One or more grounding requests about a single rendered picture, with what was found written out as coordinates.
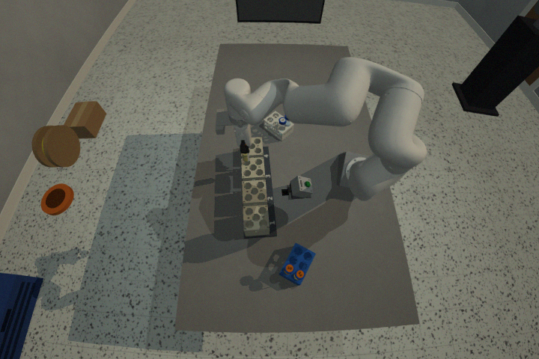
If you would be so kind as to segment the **blue tube rack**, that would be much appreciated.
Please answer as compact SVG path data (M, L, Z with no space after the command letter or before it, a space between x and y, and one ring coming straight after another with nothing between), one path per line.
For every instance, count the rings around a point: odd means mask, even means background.
M312 251L310 251L309 249L304 248L303 246L295 243L295 245L293 246L293 249L290 252L290 254L289 254L285 264L283 265L279 275L281 275L282 277L286 278L287 280L289 280L289 281L291 281L291 282L293 282L293 283L295 283L296 285L299 286L299 285L301 285L304 278L302 280L294 279L293 275L294 275L295 271L297 269L302 269L306 274L313 259L314 259L314 253ZM292 274L285 274L284 273L284 267L288 263L295 264L294 265L295 269L294 269L294 272Z

